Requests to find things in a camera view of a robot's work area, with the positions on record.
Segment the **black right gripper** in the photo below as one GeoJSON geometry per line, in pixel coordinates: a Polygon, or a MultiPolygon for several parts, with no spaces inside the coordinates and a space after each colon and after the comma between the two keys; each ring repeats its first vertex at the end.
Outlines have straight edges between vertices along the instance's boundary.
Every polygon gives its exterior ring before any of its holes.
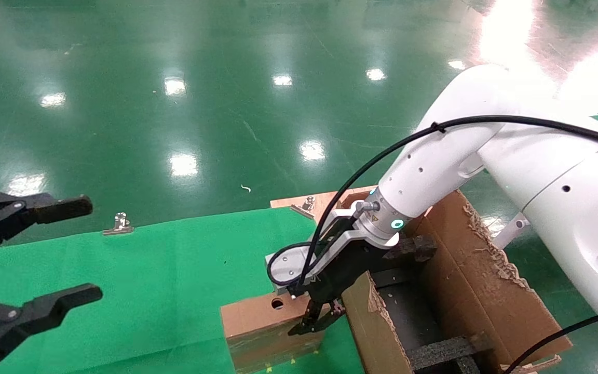
{"type": "Polygon", "coordinates": [[[318,274],[316,281],[308,285],[311,301],[308,302],[301,321],[289,330],[288,336],[318,333],[339,320],[346,309],[336,299],[362,274],[380,263],[388,251],[364,240],[347,244],[323,272],[318,274]]]}

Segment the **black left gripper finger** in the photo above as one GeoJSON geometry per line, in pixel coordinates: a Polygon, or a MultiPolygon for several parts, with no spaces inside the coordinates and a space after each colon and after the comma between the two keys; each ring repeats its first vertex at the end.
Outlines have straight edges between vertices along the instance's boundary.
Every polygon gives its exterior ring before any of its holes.
{"type": "Polygon", "coordinates": [[[32,225],[55,223],[90,215],[88,196],[56,199],[48,193],[13,196],[0,192],[0,245],[32,225]]]}
{"type": "Polygon", "coordinates": [[[100,287],[82,284],[36,297],[20,307],[0,303],[0,362],[31,336],[59,327],[70,310],[102,297],[100,287]]]}

